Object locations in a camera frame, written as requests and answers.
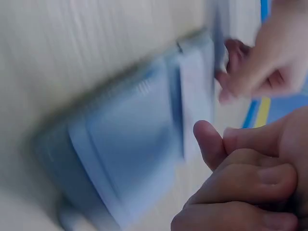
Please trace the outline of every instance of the blue stripe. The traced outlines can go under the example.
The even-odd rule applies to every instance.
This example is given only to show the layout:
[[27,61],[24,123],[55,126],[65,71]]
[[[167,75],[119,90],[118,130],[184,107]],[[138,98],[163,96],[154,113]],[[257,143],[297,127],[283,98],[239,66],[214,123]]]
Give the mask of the blue stripe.
[[243,128],[250,128],[251,127],[251,121],[252,121],[252,119],[255,115],[255,112],[258,110],[257,104],[258,104],[257,101],[251,102],[250,108],[249,108],[248,113],[247,113],[246,120],[243,124]]
[[269,1],[261,0],[261,21],[265,22],[269,15]]

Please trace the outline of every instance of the wooden surface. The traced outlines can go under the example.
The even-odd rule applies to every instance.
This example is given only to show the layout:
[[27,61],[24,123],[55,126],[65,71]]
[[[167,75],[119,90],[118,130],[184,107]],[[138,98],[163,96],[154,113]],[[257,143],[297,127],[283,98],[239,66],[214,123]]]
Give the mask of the wooden surface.
[[[176,38],[211,27],[217,2],[224,27],[252,42],[257,0],[7,0],[0,2],[0,229],[57,231],[59,192],[27,147],[44,118]],[[240,126],[249,101],[217,108],[216,125]],[[132,231],[167,231],[209,176],[200,157],[179,165],[176,183]]]

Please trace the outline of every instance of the yellow stripe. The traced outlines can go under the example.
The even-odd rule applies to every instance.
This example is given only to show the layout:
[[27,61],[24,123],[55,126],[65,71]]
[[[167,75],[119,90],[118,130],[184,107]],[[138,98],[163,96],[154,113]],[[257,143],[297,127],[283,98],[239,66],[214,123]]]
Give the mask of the yellow stripe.
[[257,114],[255,128],[266,125],[270,112],[270,98],[262,98],[261,105]]

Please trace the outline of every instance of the skin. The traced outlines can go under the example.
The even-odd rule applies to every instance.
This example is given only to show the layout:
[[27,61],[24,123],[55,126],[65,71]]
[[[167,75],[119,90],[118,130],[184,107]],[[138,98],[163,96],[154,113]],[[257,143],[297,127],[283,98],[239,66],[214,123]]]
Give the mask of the skin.
[[194,133],[214,173],[172,231],[308,230],[308,107],[261,128],[228,128],[223,138],[206,121]]
[[300,91],[308,71],[307,24],[308,0],[274,0],[254,48],[228,40],[227,73],[217,73],[220,103]]

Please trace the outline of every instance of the fingernail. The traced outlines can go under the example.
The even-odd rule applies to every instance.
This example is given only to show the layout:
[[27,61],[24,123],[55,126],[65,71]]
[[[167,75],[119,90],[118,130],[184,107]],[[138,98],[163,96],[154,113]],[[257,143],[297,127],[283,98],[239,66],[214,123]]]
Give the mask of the fingernail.
[[259,170],[258,175],[263,184],[276,185],[282,180],[281,166]]
[[228,91],[228,90],[222,90],[219,96],[219,102],[224,104],[229,104],[235,101],[235,97]]
[[264,215],[263,221],[265,226],[270,230],[293,230],[296,226],[296,219],[290,214],[268,213]]

